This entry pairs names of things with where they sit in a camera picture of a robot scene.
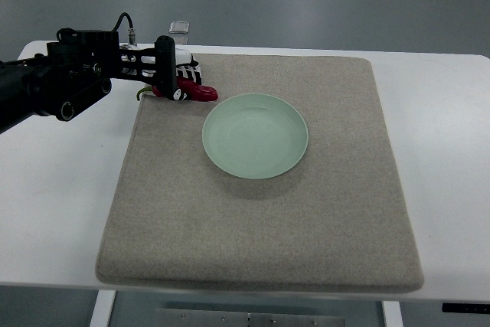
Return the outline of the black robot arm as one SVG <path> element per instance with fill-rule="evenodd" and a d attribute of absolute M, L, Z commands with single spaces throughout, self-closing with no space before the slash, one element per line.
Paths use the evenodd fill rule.
<path fill-rule="evenodd" d="M 142 81 L 176 100 L 173 39 L 160 36 L 151 48 L 125 49 L 118 30 L 62 28 L 46 54 L 3 62 L 1 131 L 34 115 L 68 122 L 108 95 L 114 78 Z"/>

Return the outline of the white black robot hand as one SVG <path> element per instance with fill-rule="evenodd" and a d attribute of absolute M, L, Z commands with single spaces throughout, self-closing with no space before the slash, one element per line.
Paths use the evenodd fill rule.
<path fill-rule="evenodd" d="M 201 67 L 199 63 L 194 59 L 194 56 L 190 51 L 181 48 L 176 48 L 175 63 L 176 63 L 175 65 L 176 83 L 177 83 L 177 77 L 185 77 L 193 80 L 196 83 L 202 84 Z M 163 93 L 169 99 L 169 97 L 172 97 L 172 95 L 176 92 L 176 90 L 172 93 L 164 93 L 164 92 Z"/>

